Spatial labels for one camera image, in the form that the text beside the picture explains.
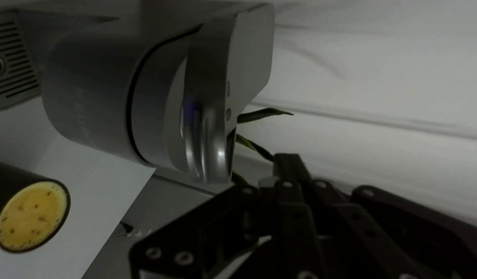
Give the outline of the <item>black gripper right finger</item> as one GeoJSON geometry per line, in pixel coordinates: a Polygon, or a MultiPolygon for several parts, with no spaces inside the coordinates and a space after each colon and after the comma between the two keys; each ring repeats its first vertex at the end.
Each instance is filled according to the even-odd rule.
{"type": "Polygon", "coordinates": [[[317,229],[357,252],[379,274],[477,279],[477,226],[375,185],[341,193],[315,179],[296,153],[276,153],[275,173],[298,182],[317,229]]]}

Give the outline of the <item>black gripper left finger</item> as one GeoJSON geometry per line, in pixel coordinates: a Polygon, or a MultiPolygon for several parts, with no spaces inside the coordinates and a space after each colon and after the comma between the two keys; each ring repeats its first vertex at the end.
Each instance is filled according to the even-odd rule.
{"type": "Polygon", "coordinates": [[[270,244],[261,244],[264,190],[233,185],[137,241],[132,279],[216,279],[247,253],[228,279],[273,279],[270,244]]]}

